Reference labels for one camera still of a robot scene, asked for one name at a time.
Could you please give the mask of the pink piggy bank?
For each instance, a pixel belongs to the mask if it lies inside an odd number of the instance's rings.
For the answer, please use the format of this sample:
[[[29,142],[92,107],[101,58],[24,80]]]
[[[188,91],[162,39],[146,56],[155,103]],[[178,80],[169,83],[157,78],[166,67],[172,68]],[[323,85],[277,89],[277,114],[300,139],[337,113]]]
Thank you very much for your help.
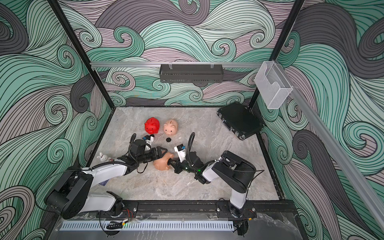
[[[174,157],[174,154],[172,153],[165,153],[164,156],[160,159],[157,159],[154,161],[155,169],[159,171],[167,171],[170,169],[170,166],[168,165],[169,159],[172,159]]]
[[[178,132],[178,122],[176,120],[168,120],[165,124],[164,124],[164,133],[167,135],[167,136],[174,136],[177,134]]]

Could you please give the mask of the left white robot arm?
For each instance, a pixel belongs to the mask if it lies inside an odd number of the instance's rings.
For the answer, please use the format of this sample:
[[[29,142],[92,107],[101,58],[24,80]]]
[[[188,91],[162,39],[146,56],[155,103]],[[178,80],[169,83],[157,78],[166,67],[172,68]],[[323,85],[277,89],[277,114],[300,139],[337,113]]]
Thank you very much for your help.
[[[127,153],[115,160],[107,160],[88,169],[69,167],[47,193],[44,203],[65,220],[79,213],[96,211],[117,218],[125,208],[123,199],[111,191],[93,194],[91,188],[128,175],[140,164],[159,160],[167,152],[166,148],[152,147],[150,140],[132,140]]]

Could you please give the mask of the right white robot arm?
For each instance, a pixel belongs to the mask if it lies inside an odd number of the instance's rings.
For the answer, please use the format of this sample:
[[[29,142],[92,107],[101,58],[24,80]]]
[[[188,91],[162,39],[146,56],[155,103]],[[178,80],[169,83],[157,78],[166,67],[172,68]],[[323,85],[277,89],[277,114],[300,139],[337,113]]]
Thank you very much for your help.
[[[194,174],[201,184],[210,184],[216,179],[223,180],[231,187],[230,207],[242,210],[246,204],[249,187],[256,177],[257,169],[250,162],[230,151],[224,151],[217,160],[203,163],[196,152],[187,152],[183,160],[168,159],[167,166],[174,172]]]

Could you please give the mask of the red piggy bank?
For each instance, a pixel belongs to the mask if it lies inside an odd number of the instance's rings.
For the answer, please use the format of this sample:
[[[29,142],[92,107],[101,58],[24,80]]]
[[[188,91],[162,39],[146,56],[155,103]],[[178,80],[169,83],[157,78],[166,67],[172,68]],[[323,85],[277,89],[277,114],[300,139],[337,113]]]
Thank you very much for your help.
[[[149,134],[157,134],[160,129],[160,122],[158,119],[151,117],[145,122],[145,131]]]

